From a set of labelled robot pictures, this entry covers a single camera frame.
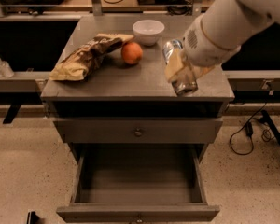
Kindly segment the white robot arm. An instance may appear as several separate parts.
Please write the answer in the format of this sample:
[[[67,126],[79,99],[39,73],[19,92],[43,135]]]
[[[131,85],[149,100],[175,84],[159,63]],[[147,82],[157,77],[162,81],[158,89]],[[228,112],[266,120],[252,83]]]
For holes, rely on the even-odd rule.
[[[280,0],[215,0],[183,35],[183,48],[165,68],[169,82],[187,66],[212,67],[240,51],[253,35],[280,24]]]

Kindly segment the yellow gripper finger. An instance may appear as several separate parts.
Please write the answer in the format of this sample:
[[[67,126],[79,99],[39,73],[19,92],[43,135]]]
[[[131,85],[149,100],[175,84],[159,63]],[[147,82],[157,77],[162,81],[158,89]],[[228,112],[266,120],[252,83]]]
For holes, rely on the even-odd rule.
[[[180,50],[174,49],[171,53],[164,74],[168,82],[173,82],[176,80],[176,75],[184,67],[184,64],[180,57]]]
[[[210,71],[212,71],[215,67],[209,66],[209,67],[200,67],[200,66],[195,66],[194,67],[194,75],[196,78],[200,78],[204,75],[206,75],[207,73],[209,73]]]

